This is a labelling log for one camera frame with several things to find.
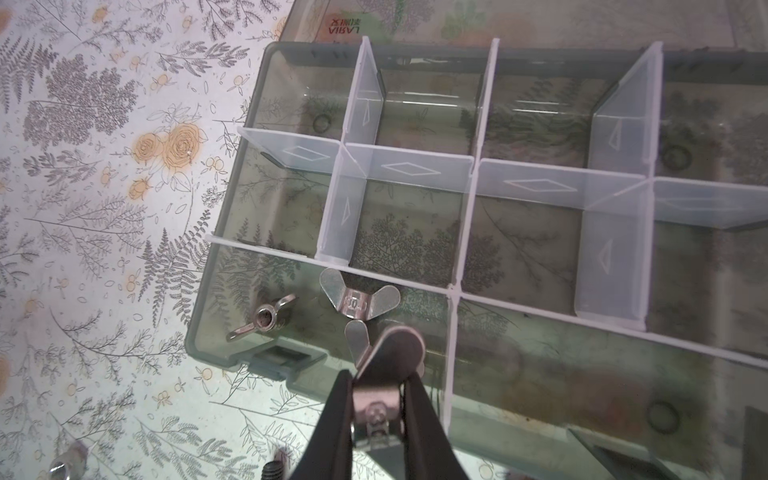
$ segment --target floral tablecloth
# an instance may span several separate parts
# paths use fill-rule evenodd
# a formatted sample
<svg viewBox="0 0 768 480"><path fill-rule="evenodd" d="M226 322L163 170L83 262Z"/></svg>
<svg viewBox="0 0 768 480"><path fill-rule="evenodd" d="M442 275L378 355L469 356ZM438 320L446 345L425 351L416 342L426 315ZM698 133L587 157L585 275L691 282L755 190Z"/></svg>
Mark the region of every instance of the floral tablecloth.
<svg viewBox="0 0 768 480"><path fill-rule="evenodd" d="M0 3L0 478L257 478L323 406L187 357L263 48L290 0ZM475 462L487 475L494 466ZM385 478L356 457L357 478Z"/></svg>

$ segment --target bolt thread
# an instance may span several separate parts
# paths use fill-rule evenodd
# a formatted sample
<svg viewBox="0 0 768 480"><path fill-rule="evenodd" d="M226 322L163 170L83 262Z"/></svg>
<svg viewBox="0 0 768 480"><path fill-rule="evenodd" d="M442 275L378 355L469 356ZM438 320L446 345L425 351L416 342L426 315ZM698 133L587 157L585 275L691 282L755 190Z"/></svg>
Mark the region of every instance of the bolt thread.
<svg viewBox="0 0 768 480"><path fill-rule="evenodd" d="M261 480L283 480L283 463L273 460L261 469Z"/></svg>

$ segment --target plastic storage box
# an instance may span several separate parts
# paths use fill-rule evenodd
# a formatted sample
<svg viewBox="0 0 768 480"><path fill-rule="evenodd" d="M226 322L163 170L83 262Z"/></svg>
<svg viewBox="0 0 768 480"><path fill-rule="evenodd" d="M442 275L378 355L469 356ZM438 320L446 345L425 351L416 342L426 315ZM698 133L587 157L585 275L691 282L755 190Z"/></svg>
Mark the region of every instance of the plastic storage box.
<svg viewBox="0 0 768 480"><path fill-rule="evenodd" d="M323 399L336 372L353 367L346 318L319 288L319 273L330 266L361 290L385 283L401 289L400 307L369 323L372 339L388 322L424 333L425 384L446 428L453 403L459 412L473 397L468 378L484 378L467 368L483 364L490 350L472 348L462 320L477 306L514 310L526 323L538 317L542 328L577 328L572 323L768 367L685 335L646 332L649 298L656 298L654 220L718 230L768 220L768 187L659 175L686 161L671 149L667 163L657 164L659 132L669 128L661 123L662 71L667 81L671 72L675 81L696 81L692 70L712 57L692 55L670 54L665 62L660 43L641 54L500 52L496 41L487 51L372 48L367 38L359 48L272 44L209 236L187 351L227 369L247 364ZM727 72L748 78L750 69L760 70L730 61L708 78L717 83ZM552 94L557 89L561 94ZM495 225L507 244L489 240L488 218L508 222ZM571 233L547 251L539 247L549 237L537 233L536 222L551 218ZM507 238L508 228L517 231ZM552 253L571 264L568 274L541 261ZM561 275L561 283L531 290L541 269ZM300 301L285 328L226 341L255 305L287 293ZM511 328L511 320L489 323L494 315L471 317L486 336ZM508 368L487 372L487 380L516 375L516 355L497 352ZM482 405L514 406L483 393L472 401L481 403L473 415L485 412ZM554 425L575 422L542 416ZM511 453L465 440L463 448L512 462ZM647 445L644 437L625 440Z"/></svg>

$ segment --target table surface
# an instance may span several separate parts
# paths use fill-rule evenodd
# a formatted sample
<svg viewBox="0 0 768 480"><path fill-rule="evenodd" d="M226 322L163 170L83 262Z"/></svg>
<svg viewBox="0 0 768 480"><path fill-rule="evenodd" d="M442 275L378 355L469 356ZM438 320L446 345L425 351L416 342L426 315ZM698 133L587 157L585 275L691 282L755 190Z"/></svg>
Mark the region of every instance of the table surface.
<svg viewBox="0 0 768 480"><path fill-rule="evenodd" d="M94 479L258 478L300 457L323 405L184 351L235 129L290 9L0 3L0 478L46 478L75 439ZM708 21L727 43L727 15Z"/></svg>

